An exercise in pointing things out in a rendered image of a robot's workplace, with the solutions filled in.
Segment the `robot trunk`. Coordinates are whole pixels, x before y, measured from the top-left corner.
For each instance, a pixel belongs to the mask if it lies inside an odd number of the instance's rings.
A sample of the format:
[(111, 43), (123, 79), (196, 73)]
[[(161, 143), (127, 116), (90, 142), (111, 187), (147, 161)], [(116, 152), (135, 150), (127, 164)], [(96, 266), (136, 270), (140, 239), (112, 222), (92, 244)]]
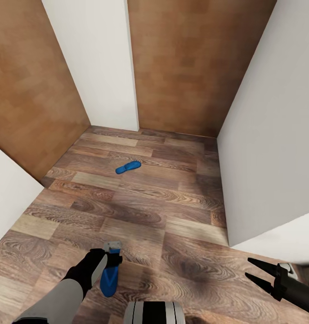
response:
[(130, 301), (123, 324), (185, 324), (179, 301)]

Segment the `sandal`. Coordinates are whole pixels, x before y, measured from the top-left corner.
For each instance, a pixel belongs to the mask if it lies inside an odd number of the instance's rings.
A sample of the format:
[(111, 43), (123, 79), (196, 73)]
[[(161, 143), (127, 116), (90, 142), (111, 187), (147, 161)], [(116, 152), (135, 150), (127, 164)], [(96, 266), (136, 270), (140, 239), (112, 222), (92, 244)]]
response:
[[(110, 253), (120, 253), (120, 249), (110, 250)], [(100, 287), (102, 293), (107, 297), (112, 297), (116, 291), (118, 282), (118, 266), (108, 267), (103, 270)]]
[(117, 174), (121, 174), (125, 171), (129, 171), (129, 170), (134, 170), (134, 169), (137, 169), (141, 166), (141, 162), (139, 161), (132, 161), (132, 162), (129, 162), (127, 164), (125, 164), (124, 166), (121, 166), (119, 168), (116, 169), (116, 173)]

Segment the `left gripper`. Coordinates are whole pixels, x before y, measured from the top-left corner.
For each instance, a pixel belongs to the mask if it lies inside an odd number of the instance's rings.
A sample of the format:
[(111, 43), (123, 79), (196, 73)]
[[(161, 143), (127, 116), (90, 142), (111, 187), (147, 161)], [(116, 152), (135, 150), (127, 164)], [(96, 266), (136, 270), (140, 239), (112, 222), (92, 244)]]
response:
[(122, 256), (119, 256), (118, 253), (108, 253), (107, 252), (107, 257), (108, 257), (108, 261), (107, 261), (107, 265), (106, 265), (106, 269), (108, 267), (117, 267), (119, 266), (119, 263), (122, 263)]

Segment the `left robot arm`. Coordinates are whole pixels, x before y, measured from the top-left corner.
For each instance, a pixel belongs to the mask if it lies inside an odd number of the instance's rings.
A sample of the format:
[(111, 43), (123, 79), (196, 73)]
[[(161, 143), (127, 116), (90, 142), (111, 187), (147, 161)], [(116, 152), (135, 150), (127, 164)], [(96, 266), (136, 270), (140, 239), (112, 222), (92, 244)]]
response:
[(11, 324), (71, 324), (88, 290), (103, 270), (122, 263), (122, 256), (110, 250), (122, 248), (123, 242), (115, 241), (105, 242), (103, 249), (90, 249), (62, 281)]

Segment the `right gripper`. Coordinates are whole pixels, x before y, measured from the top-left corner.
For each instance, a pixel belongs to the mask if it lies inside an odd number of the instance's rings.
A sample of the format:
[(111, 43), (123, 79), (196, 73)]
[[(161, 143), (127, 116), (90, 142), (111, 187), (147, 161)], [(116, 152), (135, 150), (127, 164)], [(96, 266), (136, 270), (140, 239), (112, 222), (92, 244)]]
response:
[(288, 300), (294, 305), (309, 312), (309, 286), (288, 276), (288, 270), (283, 267), (260, 261), (254, 258), (248, 258), (249, 262), (258, 268), (268, 272), (275, 277), (274, 285), (258, 278), (252, 274), (245, 273), (245, 276), (252, 280), (261, 289), (273, 296), (274, 299), (281, 301), (282, 298)]

